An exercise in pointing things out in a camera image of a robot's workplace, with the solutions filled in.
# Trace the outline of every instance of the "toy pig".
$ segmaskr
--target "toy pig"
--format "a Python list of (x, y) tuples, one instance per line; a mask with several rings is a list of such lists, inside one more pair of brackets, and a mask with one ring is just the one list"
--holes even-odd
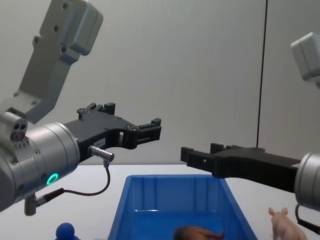
[(220, 240), (225, 234), (214, 233), (200, 226), (182, 226), (175, 230), (174, 240)]
[(269, 207), (269, 214), (272, 216), (273, 240), (307, 240), (305, 233), (288, 217), (288, 209), (285, 207), (281, 212), (275, 212)]

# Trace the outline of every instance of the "blue toy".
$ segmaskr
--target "blue toy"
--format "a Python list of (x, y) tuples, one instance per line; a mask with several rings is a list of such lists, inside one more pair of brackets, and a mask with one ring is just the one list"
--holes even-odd
[(56, 240), (80, 240), (75, 236), (75, 228), (70, 223), (60, 224), (55, 231)]

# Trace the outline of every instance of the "white table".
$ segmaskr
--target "white table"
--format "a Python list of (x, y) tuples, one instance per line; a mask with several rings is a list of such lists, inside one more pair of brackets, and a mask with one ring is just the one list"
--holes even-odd
[[(99, 196), (77, 196), (65, 193), (39, 207), (34, 216), (24, 215), (23, 201), (0, 213), (1, 240), (53, 240), (58, 225), (69, 222), (82, 240), (105, 240), (110, 232), (126, 177), (148, 174), (208, 174), (185, 165), (111, 165), (111, 184)], [(106, 184), (105, 169), (101, 165), (79, 166), (72, 174), (37, 193), (54, 189), (94, 192)], [(295, 220), (296, 199), (292, 193), (264, 186), (248, 180), (230, 178), (227, 183), (259, 240), (272, 239), (271, 216), (268, 208), (287, 207), (289, 217)], [(320, 214), (302, 209), (301, 217), (320, 224)], [(309, 240), (320, 239), (303, 229)]]

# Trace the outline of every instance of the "pink toy pig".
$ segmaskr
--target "pink toy pig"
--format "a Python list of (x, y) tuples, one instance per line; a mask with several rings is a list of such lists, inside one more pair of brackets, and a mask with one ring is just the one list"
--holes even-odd
[(273, 240), (307, 240), (305, 233), (288, 217), (288, 209), (285, 207), (281, 212), (275, 212), (269, 207), (269, 214), (272, 215)]

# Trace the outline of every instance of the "green led ring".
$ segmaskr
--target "green led ring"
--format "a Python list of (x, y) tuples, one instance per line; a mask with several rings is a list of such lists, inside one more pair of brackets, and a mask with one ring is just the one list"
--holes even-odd
[(55, 181), (57, 181), (58, 178), (59, 178), (58, 173), (54, 173), (54, 174), (52, 174), (52, 175), (48, 178), (48, 180), (46, 181), (46, 184), (47, 184), (47, 185), (51, 185), (51, 184), (53, 184)]

